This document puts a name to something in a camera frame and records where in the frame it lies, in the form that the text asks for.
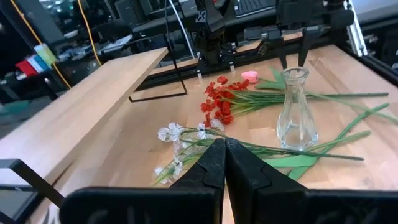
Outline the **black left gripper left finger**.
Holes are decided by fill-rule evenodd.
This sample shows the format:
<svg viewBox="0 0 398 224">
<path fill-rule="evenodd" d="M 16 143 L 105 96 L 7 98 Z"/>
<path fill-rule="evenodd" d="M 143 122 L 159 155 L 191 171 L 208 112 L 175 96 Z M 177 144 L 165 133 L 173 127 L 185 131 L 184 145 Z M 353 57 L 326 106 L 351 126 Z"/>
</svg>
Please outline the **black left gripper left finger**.
<svg viewBox="0 0 398 224">
<path fill-rule="evenodd" d="M 216 139 L 168 188 L 85 187 L 68 195 L 61 224 L 221 224 L 226 145 Z"/>
</svg>

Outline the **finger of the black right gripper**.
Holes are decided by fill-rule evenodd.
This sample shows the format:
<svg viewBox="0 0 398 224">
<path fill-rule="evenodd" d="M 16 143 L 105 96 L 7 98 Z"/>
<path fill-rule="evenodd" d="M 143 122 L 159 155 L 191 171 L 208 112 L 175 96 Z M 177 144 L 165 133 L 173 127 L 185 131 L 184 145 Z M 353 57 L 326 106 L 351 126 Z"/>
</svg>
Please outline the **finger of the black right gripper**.
<svg viewBox="0 0 398 224">
<path fill-rule="evenodd" d="M 321 35 L 321 27 L 306 27 L 302 31 L 302 40 L 298 51 L 298 66 L 303 67 L 311 45 Z"/>
<path fill-rule="evenodd" d="M 282 31 L 279 29 L 270 29 L 268 31 L 268 41 L 271 43 L 273 51 L 278 56 L 282 68 L 287 68 L 286 54 L 284 50 L 284 38 L 282 36 Z"/>
</svg>

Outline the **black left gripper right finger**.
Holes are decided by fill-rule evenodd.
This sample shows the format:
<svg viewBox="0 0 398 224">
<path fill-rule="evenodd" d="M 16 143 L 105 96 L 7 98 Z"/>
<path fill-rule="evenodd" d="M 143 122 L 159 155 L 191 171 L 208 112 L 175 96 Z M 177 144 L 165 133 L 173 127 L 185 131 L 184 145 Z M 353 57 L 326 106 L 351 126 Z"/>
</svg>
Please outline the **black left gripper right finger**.
<svg viewBox="0 0 398 224">
<path fill-rule="evenodd" d="M 398 224 L 398 191 L 308 189 L 227 138 L 235 224 Z"/>
</svg>

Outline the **pink artificial tulip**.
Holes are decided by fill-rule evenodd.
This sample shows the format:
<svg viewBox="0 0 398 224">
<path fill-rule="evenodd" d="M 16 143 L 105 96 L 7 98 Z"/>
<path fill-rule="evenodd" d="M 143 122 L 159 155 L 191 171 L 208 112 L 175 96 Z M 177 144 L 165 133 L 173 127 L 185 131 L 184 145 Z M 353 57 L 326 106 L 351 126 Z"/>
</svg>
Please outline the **pink artificial tulip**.
<svg viewBox="0 0 398 224">
<path fill-rule="evenodd" d="M 250 84 L 254 84 L 256 81 L 261 80 L 262 82 L 256 85 L 257 89 L 266 90 L 277 90 L 277 92 L 263 92 L 254 90 L 243 90 L 243 93 L 238 93 L 238 105 L 234 107 L 237 114 L 244 114 L 250 111 L 259 110 L 271 105 L 282 104 L 285 101 L 285 83 L 282 75 L 279 71 L 271 69 L 275 80 L 266 80 L 259 78 L 259 74 L 256 71 L 247 71 L 241 74 L 244 81 L 248 81 Z M 381 105 L 378 109 L 365 108 L 365 106 L 359 106 L 354 103 L 347 102 L 348 98 L 372 98 L 379 96 L 387 96 L 388 93 L 338 93 L 338 94 L 320 94 L 306 92 L 308 99 L 317 100 L 331 100 L 342 103 L 344 105 L 352 106 L 363 112 L 370 112 L 371 115 L 376 115 L 381 118 L 385 118 L 393 124 L 398 125 L 398 118 L 382 114 L 379 112 L 382 108 L 389 106 L 388 103 Z"/>
</svg>

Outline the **white artificial flower bunch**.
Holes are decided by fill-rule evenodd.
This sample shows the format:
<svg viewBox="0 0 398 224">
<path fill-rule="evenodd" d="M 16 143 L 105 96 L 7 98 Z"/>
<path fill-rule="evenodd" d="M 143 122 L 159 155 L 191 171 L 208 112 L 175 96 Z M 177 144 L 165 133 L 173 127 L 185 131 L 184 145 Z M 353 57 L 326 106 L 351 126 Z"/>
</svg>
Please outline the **white artificial flower bunch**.
<svg viewBox="0 0 398 224">
<path fill-rule="evenodd" d="M 215 143 L 216 139 L 225 140 L 227 138 L 223 130 L 224 127 L 222 130 L 206 128 L 203 123 L 200 123 L 195 128 L 190 128 L 174 122 L 160 128 L 157 132 L 157 137 L 162 142 L 173 144 L 174 158 L 165 167 L 154 169 L 156 174 L 155 183 L 168 184 L 176 181 L 182 175 L 183 170 L 204 155 L 207 148 Z M 313 146 L 303 151 L 261 146 L 244 141 L 239 143 L 272 167 L 288 169 L 287 175 L 294 180 L 298 180 L 309 167 L 313 166 L 322 157 L 362 161 L 361 157 L 329 154 L 328 151 L 339 144 L 365 138 L 370 133 L 370 131 L 363 131 L 350 136 L 343 133 L 333 141 Z"/>
</svg>

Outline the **clear glass vase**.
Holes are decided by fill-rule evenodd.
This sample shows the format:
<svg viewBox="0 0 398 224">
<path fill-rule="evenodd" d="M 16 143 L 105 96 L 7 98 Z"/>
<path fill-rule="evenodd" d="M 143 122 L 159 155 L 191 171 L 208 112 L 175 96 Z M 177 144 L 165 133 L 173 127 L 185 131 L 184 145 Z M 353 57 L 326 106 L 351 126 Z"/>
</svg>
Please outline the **clear glass vase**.
<svg viewBox="0 0 398 224">
<path fill-rule="evenodd" d="M 318 142 L 317 129 L 304 90 L 308 75 L 309 71 L 305 67 L 287 68 L 281 73 L 285 98 L 277 121 L 277 137 L 282 148 L 303 151 Z"/>
</svg>

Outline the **red artificial flower bunch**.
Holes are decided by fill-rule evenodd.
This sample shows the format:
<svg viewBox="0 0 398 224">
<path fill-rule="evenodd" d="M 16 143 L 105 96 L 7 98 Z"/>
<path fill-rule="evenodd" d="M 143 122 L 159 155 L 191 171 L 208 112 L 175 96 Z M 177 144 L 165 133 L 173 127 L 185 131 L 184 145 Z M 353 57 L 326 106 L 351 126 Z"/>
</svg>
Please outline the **red artificial flower bunch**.
<svg viewBox="0 0 398 224">
<path fill-rule="evenodd" d="M 266 91 L 249 90 L 249 80 L 230 82 L 224 75 L 209 82 L 200 105 L 205 114 L 203 126 L 222 130 L 235 116 L 251 113 L 265 107 L 282 104 L 285 100 L 281 81 L 264 80 Z"/>
</svg>

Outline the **wooden shelf with black legs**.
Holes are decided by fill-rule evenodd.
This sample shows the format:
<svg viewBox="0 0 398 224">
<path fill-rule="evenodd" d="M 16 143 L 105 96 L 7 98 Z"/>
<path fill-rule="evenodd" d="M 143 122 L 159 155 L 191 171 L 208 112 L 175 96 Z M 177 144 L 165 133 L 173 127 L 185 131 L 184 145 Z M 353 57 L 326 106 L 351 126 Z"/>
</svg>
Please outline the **wooden shelf with black legs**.
<svg viewBox="0 0 398 224">
<path fill-rule="evenodd" d="M 0 224 L 24 223 L 44 199 L 61 205 L 55 184 L 83 145 L 171 54 L 162 47 L 110 60 L 0 139 Z"/>
</svg>

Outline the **black keyboard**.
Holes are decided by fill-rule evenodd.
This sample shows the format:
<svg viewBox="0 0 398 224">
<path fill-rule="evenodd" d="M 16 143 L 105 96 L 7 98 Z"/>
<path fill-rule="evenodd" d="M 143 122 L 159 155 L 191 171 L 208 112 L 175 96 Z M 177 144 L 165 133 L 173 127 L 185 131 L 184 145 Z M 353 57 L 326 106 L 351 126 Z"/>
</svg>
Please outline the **black keyboard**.
<svg viewBox="0 0 398 224">
<path fill-rule="evenodd" d="M 235 0 L 236 17 L 245 17 L 275 8 L 275 0 Z"/>
</svg>

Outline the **white and blue box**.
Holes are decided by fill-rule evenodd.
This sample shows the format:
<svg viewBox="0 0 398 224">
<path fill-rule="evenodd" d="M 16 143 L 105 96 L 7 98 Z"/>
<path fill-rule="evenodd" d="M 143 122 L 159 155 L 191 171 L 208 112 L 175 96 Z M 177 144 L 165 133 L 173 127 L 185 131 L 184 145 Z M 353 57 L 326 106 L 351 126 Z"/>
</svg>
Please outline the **white and blue box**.
<svg viewBox="0 0 398 224">
<path fill-rule="evenodd" d="M 35 71 L 37 73 L 42 73 L 42 72 L 45 72 L 45 71 L 49 70 L 49 66 L 37 54 L 31 55 L 30 57 L 28 57 L 27 61 L 35 69 Z"/>
</svg>

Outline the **green box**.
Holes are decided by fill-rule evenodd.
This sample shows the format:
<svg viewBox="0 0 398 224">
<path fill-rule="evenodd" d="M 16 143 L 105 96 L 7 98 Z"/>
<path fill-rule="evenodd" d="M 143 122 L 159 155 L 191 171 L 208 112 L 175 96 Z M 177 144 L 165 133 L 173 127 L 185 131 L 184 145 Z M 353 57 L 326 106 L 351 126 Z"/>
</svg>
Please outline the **green box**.
<svg viewBox="0 0 398 224">
<path fill-rule="evenodd" d="M 50 50 L 50 48 L 45 43 L 36 45 L 34 47 L 34 50 L 49 67 L 51 67 L 52 64 L 55 63 L 57 60 L 56 57 L 54 56 L 53 52 Z"/>
</svg>

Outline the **red box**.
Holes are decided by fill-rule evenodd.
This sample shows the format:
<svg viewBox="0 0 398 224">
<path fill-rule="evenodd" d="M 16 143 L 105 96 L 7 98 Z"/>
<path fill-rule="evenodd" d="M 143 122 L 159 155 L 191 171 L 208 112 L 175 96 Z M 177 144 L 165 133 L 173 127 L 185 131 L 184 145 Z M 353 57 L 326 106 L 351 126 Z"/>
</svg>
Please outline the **red box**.
<svg viewBox="0 0 398 224">
<path fill-rule="evenodd" d="M 28 77 L 37 75 L 36 69 L 27 61 L 23 60 L 16 64 L 16 67 L 23 73 L 25 73 Z"/>
</svg>

